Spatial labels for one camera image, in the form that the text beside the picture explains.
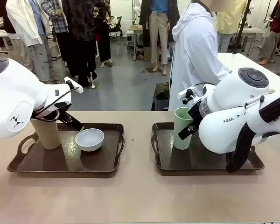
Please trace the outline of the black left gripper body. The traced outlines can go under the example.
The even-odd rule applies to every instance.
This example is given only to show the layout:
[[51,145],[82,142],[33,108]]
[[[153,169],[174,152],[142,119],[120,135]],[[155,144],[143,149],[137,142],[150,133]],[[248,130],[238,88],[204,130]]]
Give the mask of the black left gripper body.
[[59,116],[64,117],[67,110],[71,107],[72,103],[58,102],[54,103],[54,107],[59,111]]

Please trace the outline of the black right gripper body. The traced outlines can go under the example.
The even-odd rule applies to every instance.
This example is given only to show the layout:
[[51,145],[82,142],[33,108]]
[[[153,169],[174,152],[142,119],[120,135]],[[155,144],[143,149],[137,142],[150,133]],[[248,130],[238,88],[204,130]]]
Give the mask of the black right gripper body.
[[188,111],[188,114],[193,119],[194,124],[200,124],[200,122],[203,119],[200,113],[200,104],[201,104],[201,100],[199,99],[197,102],[193,104],[193,106]]

